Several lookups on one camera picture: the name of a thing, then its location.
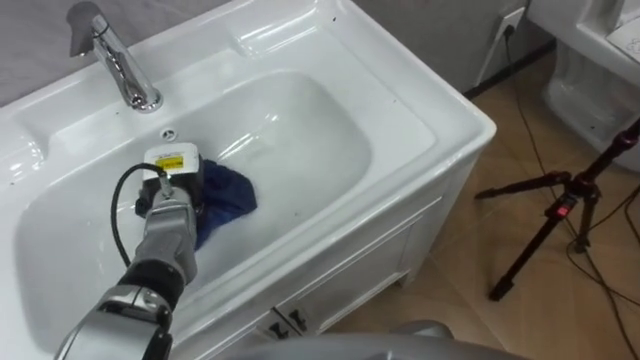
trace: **tripod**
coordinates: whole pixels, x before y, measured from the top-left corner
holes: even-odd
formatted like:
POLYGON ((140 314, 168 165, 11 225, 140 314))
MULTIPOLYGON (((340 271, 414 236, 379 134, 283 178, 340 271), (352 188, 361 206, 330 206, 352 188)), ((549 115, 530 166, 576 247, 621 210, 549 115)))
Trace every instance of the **tripod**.
POLYGON ((615 158, 623 152, 633 148, 640 138, 640 119, 636 120, 628 129, 620 132, 612 144, 583 172, 572 177, 569 172, 550 172, 546 175, 520 181, 499 189, 488 189, 476 194, 476 199, 487 199, 504 194, 515 194, 524 191, 564 185, 564 192, 544 215, 547 221, 542 225, 538 233, 534 235, 527 247, 511 265, 509 270, 500 278, 500 281, 489 293, 489 299, 500 301, 513 288, 513 278, 522 270, 531 256, 538 250, 540 245, 551 234, 555 227, 564 220, 580 199, 584 200, 584 209, 580 220, 578 236, 576 238, 574 250, 577 253, 584 253, 590 246, 588 234, 591 230, 591 222, 595 207, 600 199, 600 189, 596 185, 596 178, 607 168, 615 158))

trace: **sink drain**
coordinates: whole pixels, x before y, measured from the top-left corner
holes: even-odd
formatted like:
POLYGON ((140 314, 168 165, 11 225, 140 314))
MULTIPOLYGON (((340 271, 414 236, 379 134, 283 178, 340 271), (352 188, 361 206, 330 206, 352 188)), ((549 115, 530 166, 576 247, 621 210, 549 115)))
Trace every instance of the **sink drain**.
POLYGON ((178 133, 176 133, 173 129, 164 129, 160 132, 160 138, 167 142, 172 142, 178 137, 178 133))

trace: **faucet handle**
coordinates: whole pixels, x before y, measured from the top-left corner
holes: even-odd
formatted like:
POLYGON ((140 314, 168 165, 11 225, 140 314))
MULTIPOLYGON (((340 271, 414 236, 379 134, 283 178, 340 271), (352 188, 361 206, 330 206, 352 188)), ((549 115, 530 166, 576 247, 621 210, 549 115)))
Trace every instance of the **faucet handle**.
POLYGON ((71 26, 71 50, 69 55, 75 57, 93 50, 94 19, 101 17, 105 28, 108 27, 102 11, 91 1, 81 1, 73 5, 67 12, 67 23, 71 26))

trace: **black cable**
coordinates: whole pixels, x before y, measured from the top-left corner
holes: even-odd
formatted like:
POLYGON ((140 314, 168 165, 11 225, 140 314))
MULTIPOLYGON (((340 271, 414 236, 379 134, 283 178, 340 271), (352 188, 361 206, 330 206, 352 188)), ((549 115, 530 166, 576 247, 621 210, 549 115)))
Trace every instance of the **black cable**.
POLYGON ((120 197, 120 192, 122 191, 122 186, 127 178, 133 174, 136 170, 150 170, 154 171, 158 174, 158 176, 166 176, 165 171, 156 165, 151 164, 137 164, 130 167, 127 171, 122 174, 120 179, 118 179, 118 183, 116 184, 116 189, 113 191, 113 197, 111 198, 111 232, 113 233, 113 241, 116 243, 116 247, 118 248, 118 252, 120 253, 120 257, 122 258, 122 262, 124 262, 124 266, 129 267, 131 265, 131 260, 129 260, 129 256, 127 255, 127 251, 122 245, 122 240, 120 239, 120 232, 118 231, 118 198, 120 197))
MULTIPOLYGON (((522 119, 522 123, 524 124, 524 127, 527 130, 527 135, 529 136, 529 141, 531 142, 533 153, 536 156, 538 167, 540 168, 540 171, 542 172, 543 175, 547 175, 547 170, 545 169, 544 163, 542 162, 542 156, 540 156, 540 151, 538 150, 538 144, 536 143, 536 139, 533 136, 533 131, 531 131, 531 126, 529 125, 529 121, 527 120, 527 117, 524 115, 524 110, 522 110, 522 103, 520 101, 520 91, 518 90, 518 81, 516 79, 516 70, 513 64, 513 59, 511 58, 511 47, 509 46, 509 40, 511 39, 511 36, 513 35, 514 32, 515 32, 515 29, 511 25, 508 26, 504 32, 504 45, 507 53, 507 62, 509 63, 509 72, 511 73, 511 82, 513 84, 513 90, 514 90, 513 92, 516 97, 516 105, 518 107, 518 112, 520 113, 520 118, 522 119)), ((554 200, 558 200, 558 195, 556 194, 555 190, 553 190, 552 187, 549 188, 549 191, 551 191, 551 195, 553 196, 554 200)), ((569 220, 569 218, 566 218, 565 220, 566 220, 566 224, 569 226, 569 230, 571 231, 572 235, 574 237, 578 236, 578 232, 576 231, 575 227, 571 223, 571 220, 569 220)))
POLYGON ((620 333, 622 334, 622 337, 624 338, 624 342, 627 344, 627 347, 629 348, 629 351, 631 352, 631 355, 633 356, 633 358, 635 360, 640 360, 640 358, 638 357, 638 353, 636 352, 636 350, 633 347, 633 344, 631 344, 631 340, 629 340, 629 335, 627 334, 627 330, 624 327, 624 322, 622 322, 622 318, 620 317, 620 311, 618 310, 618 304, 616 304, 616 299, 614 299, 613 295, 611 295, 612 291, 609 290, 610 287, 604 281, 604 277, 600 273, 600 270, 598 270, 598 268, 596 267, 596 264, 593 262, 593 259, 591 259, 591 255, 589 255, 588 251, 585 251, 585 255, 587 255, 587 260, 589 260, 589 264, 591 265, 591 268, 593 269, 593 271, 598 276, 598 279, 600 279, 600 281, 603 284, 602 288, 605 290, 604 292, 605 292, 605 294, 607 294, 607 298, 609 299, 609 302, 611 303, 611 308, 613 309, 613 315, 616 317, 616 323, 618 324, 618 329, 620 329, 620 333))
MULTIPOLYGON (((538 166, 540 167, 540 170, 542 171, 542 173, 544 175, 547 174, 546 169, 544 168, 544 164, 542 162, 542 157, 540 156, 540 152, 538 151, 538 146, 536 144, 535 141, 535 137, 533 136, 533 132, 531 131, 531 128, 529 126, 529 122, 526 118, 526 116, 524 115, 524 111, 522 110, 522 105, 520 103, 520 93, 518 91, 518 83, 515 77, 515 69, 514 69, 514 65, 513 65, 513 61, 511 59, 511 49, 509 47, 509 40, 511 38, 511 36, 513 35, 513 33, 515 32, 515 29, 512 26, 507 27, 507 29, 505 30, 504 33, 504 38, 505 38, 505 47, 506 47, 506 53, 507 53, 507 61, 509 62, 509 68, 510 68, 510 72, 511 72, 511 77, 512 77, 512 82, 513 82, 513 86, 514 86, 514 92, 515 92, 515 97, 516 97, 516 103, 518 106, 518 111, 520 112, 520 116, 522 118, 522 121, 525 125, 525 128, 527 130, 527 133, 529 135, 529 140, 531 141, 532 147, 533 147, 533 151, 535 153, 536 159, 538 161, 538 166)), ((551 194, 553 195, 553 198, 555 200, 558 199, 555 191, 553 190, 553 188, 549 188, 549 190, 551 190, 551 194)), ((598 221, 595 225, 591 226, 589 228, 589 230, 587 231, 587 234, 589 233, 589 231, 591 231, 592 229, 594 229, 595 227, 601 225, 602 223, 604 223, 606 220, 608 220, 611 216, 613 216, 613 214, 615 214, 615 212, 617 212, 622 206, 625 206, 625 210, 628 209, 629 205, 631 204, 631 202, 633 201, 633 199, 635 199, 635 197, 638 195, 638 192, 640 192, 640 187, 634 191, 630 196, 628 196, 625 201, 623 201, 618 207, 616 207, 609 215, 605 216, 604 219, 598 221)), ((629 336, 627 334, 627 331, 624 327, 624 323, 622 322, 622 318, 620 317, 620 312, 618 310, 618 305, 615 301, 615 299, 613 298, 612 294, 616 294, 620 297, 622 297, 623 299, 635 304, 635 305, 640 305, 638 302, 631 300, 630 298, 628 298, 627 296, 622 295, 621 293, 619 293, 618 291, 615 291, 614 289, 610 288, 609 285, 607 285, 606 281, 604 280, 604 277, 602 276, 602 274, 600 273, 600 270, 598 270, 598 268, 596 267, 596 264, 593 262, 593 259, 591 259, 591 256, 589 255, 589 253, 587 251, 585 251, 585 254, 587 256, 587 259, 589 260, 589 264, 591 265, 591 267, 593 268, 594 272, 596 273, 598 279, 596 279, 595 277, 593 277, 591 274, 589 274, 589 272, 587 272, 586 270, 584 270, 582 267, 580 267, 577 263, 575 263, 573 261, 573 259, 571 258, 571 256, 569 255, 569 248, 571 246, 571 244, 573 244, 576 241, 576 238, 578 236, 578 232, 576 231, 575 227, 573 226, 573 224, 571 223, 571 221, 569 220, 569 218, 566 218, 566 224, 569 227, 569 230, 572 233, 572 236, 574 238, 573 241, 571 241, 569 243, 569 245, 567 246, 566 249, 566 254, 567 254, 567 258, 569 259, 569 261, 576 267, 578 268, 580 271, 582 271, 585 275, 588 275, 588 277, 595 281, 597 284, 599 284, 602 289, 605 291, 605 293, 607 294, 607 298, 609 299, 609 302, 611 303, 611 307, 613 309, 613 313, 614 316, 616 318, 616 323, 618 325, 618 328, 622 334, 622 337, 624 338, 624 341, 627 345, 627 347, 629 348, 629 352, 631 352, 631 354, 633 355, 633 358, 635 360, 640 360, 638 358, 638 354, 636 353, 633 345, 631 344, 631 341, 629 340, 629 336)), ((640 243, 640 236, 638 236, 637 230, 635 229, 634 225, 631 223, 630 218, 628 218, 629 221, 629 225, 632 227, 632 230, 634 231, 636 237, 638 238, 638 242, 640 243)))
POLYGON ((631 220, 631 215, 629 215, 629 208, 631 207, 631 204, 636 199, 636 197, 638 197, 638 194, 640 194, 640 186, 638 186, 629 196, 627 205, 624 206, 624 217, 627 220, 627 224, 629 224, 629 228, 631 228, 633 235, 636 237, 638 245, 640 245, 640 234, 638 234, 638 229, 636 229, 636 226, 633 224, 633 220, 631 220))
POLYGON ((609 214, 607 214, 605 217, 603 217, 601 220, 599 220, 598 222, 596 222, 595 224, 593 224, 590 228, 589 231, 595 229, 596 227, 602 225, 602 223, 604 223, 605 221, 609 220, 613 215, 615 215, 623 206, 625 206, 625 204, 627 204, 630 201, 633 201, 634 198, 634 193, 640 191, 640 185, 631 192, 631 194, 629 196, 627 196, 624 200, 622 200, 622 202, 620 204, 618 204, 613 210, 611 210, 611 212, 609 212, 609 214))
MULTIPOLYGON (((599 284, 602 287, 605 287, 608 285, 606 283, 602 283, 600 280, 596 279, 595 276, 591 275, 587 270, 585 270, 582 266, 578 265, 578 263, 575 262, 575 260, 573 260, 573 258, 571 257, 571 247, 573 246, 573 244, 576 243, 576 240, 572 240, 571 242, 569 242, 567 244, 567 247, 565 248, 565 254, 567 255, 567 259, 569 259, 569 261, 571 262, 571 264, 573 264, 573 266, 575 266, 578 270, 580 270, 585 276, 587 276, 588 278, 590 278, 591 280, 593 280, 594 282, 596 282, 597 284, 599 284)), ((629 297, 627 297, 624 294, 621 294, 620 292, 616 291, 615 289, 612 289, 610 287, 609 291, 611 291, 612 293, 616 294, 617 296, 621 297, 622 299, 630 302, 631 304, 640 307, 640 302, 633 300, 629 297)))

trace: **tripod leg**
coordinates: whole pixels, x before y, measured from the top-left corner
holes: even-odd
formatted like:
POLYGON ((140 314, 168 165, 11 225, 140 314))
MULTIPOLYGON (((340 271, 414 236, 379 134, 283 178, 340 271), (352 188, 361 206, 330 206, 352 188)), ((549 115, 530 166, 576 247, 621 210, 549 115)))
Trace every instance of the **tripod leg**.
POLYGON ((587 251, 587 248, 591 246, 591 243, 589 242, 589 230, 591 229, 593 214, 599 200, 600 191, 598 188, 595 188, 593 193, 584 199, 584 209, 582 210, 582 219, 580 220, 580 230, 576 237, 576 244, 573 248, 578 254, 584 253, 587 251))
POLYGON ((542 243, 547 239, 547 236, 549 236, 551 231, 553 231, 559 222, 560 221, 557 219, 548 219, 547 222, 544 223, 531 242, 529 242, 529 245, 527 245, 524 251, 522 251, 522 254, 520 254, 513 265, 511 265, 507 273, 504 274, 496 286, 493 287, 489 293, 489 299, 493 301, 500 301, 502 297, 511 290, 513 287, 513 278, 518 275, 527 261, 529 261, 529 258, 531 258, 536 250, 538 250, 540 245, 542 245, 542 243))
POLYGON ((574 197, 569 196, 567 193, 562 194, 558 200, 556 200, 546 211, 545 216, 547 221, 542 225, 538 233, 531 239, 527 247, 522 251, 520 256, 511 265, 507 273, 500 278, 498 284, 493 287, 489 293, 489 299, 493 301, 500 301, 509 290, 513 287, 513 278, 518 275, 520 270, 529 261, 531 256, 538 250, 540 245, 547 239, 549 234, 555 229, 555 227, 565 218, 577 201, 574 197))
POLYGON ((481 191, 476 194, 476 199, 487 199, 504 194, 515 194, 523 191, 529 191, 534 189, 540 189, 543 187, 550 187, 559 184, 564 184, 571 180, 571 174, 566 171, 563 172, 550 172, 547 175, 543 175, 534 179, 524 180, 517 183, 513 183, 507 186, 503 186, 499 189, 491 188, 481 191))

